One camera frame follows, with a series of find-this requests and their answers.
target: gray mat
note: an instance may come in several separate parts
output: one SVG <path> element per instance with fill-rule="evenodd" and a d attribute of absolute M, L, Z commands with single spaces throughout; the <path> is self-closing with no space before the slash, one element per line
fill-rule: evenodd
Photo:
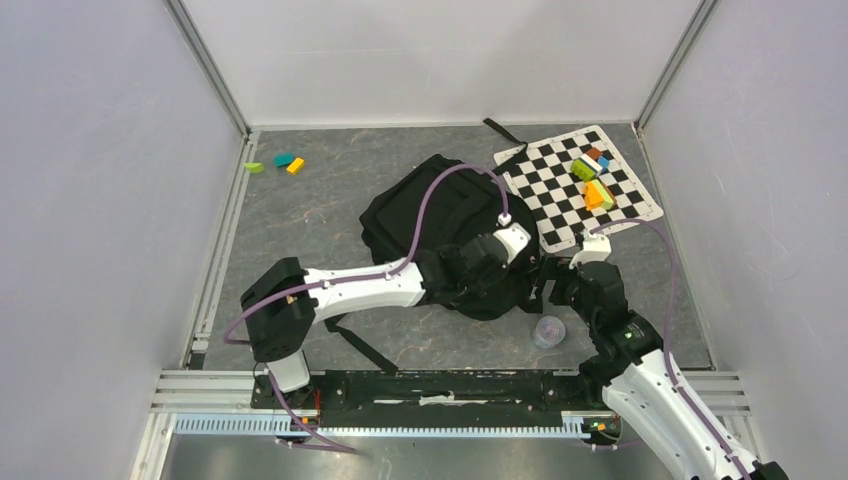
<path fill-rule="evenodd" d="M 583 126 L 510 130 L 532 142 Z M 659 200 L 630 126 L 602 127 Z M 297 256 L 307 268 L 370 265 L 369 252 L 359 238 L 358 217 L 374 196 L 435 153 L 493 167 L 492 155 L 511 146 L 484 126 L 263 132 L 255 161 L 266 170 L 251 175 L 248 183 L 204 369 L 253 368 L 248 349 L 224 345 L 221 334 L 240 312 L 241 293 L 278 259 Z M 296 176 L 274 167 L 274 156 L 286 151 L 306 160 Z M 621 269 L 631 308 L 661 329 L 669 295 L 669 262 L 662 242 L 647 228 L 615 233 L 611 240 L 610 261 Z M 406 369 L 576 368 L 594 355 L 588 329 L 575 314 L 567 308 L 546 309 L 546 314 L 560 316 L 568 329 L 566 340 L 552 350 L 538 349 L 530 338 L 539 316 L 517 308 L 491 322 L 471 320 L 439 306 L 383 308 L 350 314 L 341 325 Z M 243 328 L 238 332 L 246 335 Z M 673 351 L 681 367 L 710 366 L 685 279 L 673 333 Z M 309 332 L 304 351 L 310 368 L 316 370 L 375 368 L 323 325 Z"/>

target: black strap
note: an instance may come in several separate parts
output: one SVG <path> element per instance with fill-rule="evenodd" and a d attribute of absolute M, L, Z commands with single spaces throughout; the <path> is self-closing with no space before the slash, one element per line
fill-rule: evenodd
<path fill-rule="evenodd" d="M 545 285 L 550 280 L 555 280 L 562 267 L 562 257 L 552 255 L 544 255 L 539 261 L 539 266 L 533 272 L 535 276 L 533 285 L 530 287 L 530 294 L 518 302 L 518 306 L 527 313 L 542 313 L 542 303 L 544 299 Z"/>
<path fill-rule="evenodd" d="M 374 347 L 368 345 L 365 340 L 359 338 L 357 334 L 346 328 L 340 327 L 338 323 L 342 318 L 344 318 L 344 314 L 324 320 L 324 325 L 327 327 L 327 331 L 340 334 L 342 338 L 347 340 L 347 343 L 349 343 L 351 347 L 355 348 L 356 351 L 364 355 L 368 360 L 371 360 L 374 365 L 377 365 L 377 367 L 380 368 L 380 370 L 386 373 L 397 373 L 397 365 L 392 363 L 391 360 L 384 357 L 377 350 L 374 350 Z"/>
<path fill-rule="evenodd" d="M 488 126 L 489 126 L 489 128 L 491 128 L 492 130 L 494 130 L 494 131 L 498 132 L 499 134 L 501 134 L 501 136 L 502 136 L 502 137 L 504 137 L 505 139 L 509 140 L 510 142 L 515 143 L 515 144 L 518 144 L 518 145 L 521 145 L 521 150 L 519 150 L 519 151 L 515 152 L 515 155 L 513 155 L 512 157 L 510 157 L 510 159 L 509 159 L 509 160 L 507 160 L 507 161 L 505 161 L 504 163 L 502 163 L 502 164 L 498 165 L 497 167 L 495 167 L 495 169 L 494 169 L 494 170 L 492 170 L 493 172 L 495 172 L 495 175 L 503 175 L 503 174 L 504 174 L 504 172 L 510 172 L 510 173 L 512 173 L 512 168 L 513 168 L 513 167 L 515 167 L 516 165 L 518 165 L 519 163 L 521 163 L 521 162 L 523 162 L 523 161 L 525 161 L 525 160 L 529 160 L 529 159 L 527 158 L 527 146 L 528 146 L 528 145 L 527 145 L 527 142 L 522 142 L 521 140 L 519 140 L 519 139 L 515 138 L 515 135 L 513 135 L 513 134 L 509 133 L 509 130 L 505 129 L 505 128 L 503 127 L 503 125 L 501 125 L 501 124 L 499 124 L 498 122 L 496 122 L 496 121 L 492 120 L 491 118 L 485 118 L 485 119 L 483 119 L 483 123 L 485 123 L 486 125 L 488 125 Z"/>

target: checkerboard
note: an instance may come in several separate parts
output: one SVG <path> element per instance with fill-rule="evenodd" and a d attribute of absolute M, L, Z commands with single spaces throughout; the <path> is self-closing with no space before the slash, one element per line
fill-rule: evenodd
<path fill-rule="evenodd" d="M 587 211 L 583 200 L 585 185 L 571 173 L 574 159 L 592 147 L 603 152 L 610 161 L 609 170 L 598 177 L 615 195 L 616 204 L 609 211 L 601 208 Z M 495 162 L 500 165 L 519 150 L 520 147 L 516 147 L 496 153 Z M 523 198 L 533 210 L 542 249 L 548 253 L 574 246 L 574 234 L 613 220 L 654 220 L 663 214 L 598 125 L 531 143 L 527 148 L 527 158 L 529 160 L 514 167 L 514 171 L 521 171 L 520 174 L 504 173 L 503 178 L 512 193 Z M 606 233 L 619 232 L 635 225 L 616 225 Z"/>

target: lego brick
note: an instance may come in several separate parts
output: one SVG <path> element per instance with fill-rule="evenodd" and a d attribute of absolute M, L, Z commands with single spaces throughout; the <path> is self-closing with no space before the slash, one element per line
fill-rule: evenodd
<path fill-rule="evenodd" d="M 294 162 L 294 155 L 290 152 L 283 153 L 282 155 L 277 155 L 274 157 L 274 165 L 278 167 L 285 167 L 286 165 L 291 165 Z"/>
<path fill-rule="evenodd" d="M 245 163 L 244 168 L 250 173 L 260 173 L 265 170 L 265 165 L 261 163 Z"/>
<path fill-rule="evenodd" d="M 592 160 L 586 155 L 583 155 L 571 163 L 571 172 L 577 175 L 580 180 L 588 182 L 601 173 L 601 166 L 598 162 Z"/>
<path fill-rule="evenodd" d="M 600 150 L 598 150 L 595 147 L 592 147 L 589 150 L 587 150 L 586 153 L 584 153 L 584 155 L 591 158 L 592 160 L 597 160 L 598 158 L 601 157 L 602 154 L 601 154 Z"/>
<path fill-rule="evenodd" d="M 604 173 L 607 170 L 609 170 L 609 160 L 607 160 L 607 157 L 604 157 L 603 155 L 601 155 L 600 157 L 598 157 L 597 160 L 598 160 L 598 165 L 601 166 L 601 173 Z"/>
<path fill-rule="evenodd" d="M 294 161 L 291 163 L 291 165 L 286 167 L 286 171 L 291 173 L 292 175 L 296 175 L 297 172 L 299 172 L 300 169 L 303 168 L 304 163 L 305 162 L 303 161 L 302 158 L 300 158 L 300 157 L 295 158 Z"/>
<path fill-rule="evenodd" d="M 585 201 L 588 210 L 595 208 L 609 210 L 615 205 L 615 195 L 600 180 L 595 179 L 586 182 L 586 188 L 583 189 L 583 194 L 586 196 Z"/>
<path fill-rule="evenodd" d="M 586 210 L 594 210 L 604 203 L 604 199 L 601 196 L 601 192 L 598 191 L 595 182 L 597 180 L 592 180 L 590 182 L 586 182 L 586 186 L 583 188 L 584 200 L 586 201 Z"/>

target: plastic cup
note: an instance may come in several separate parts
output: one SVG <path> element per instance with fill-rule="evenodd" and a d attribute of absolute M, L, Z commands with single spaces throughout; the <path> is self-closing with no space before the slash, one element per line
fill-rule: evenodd
<path fill-rule="evenodd" d="M 533 343 L 542 349 L 554 348 L 565 338 L 565 324 L 557 317 L 542 317 L 533 329 Z"/>

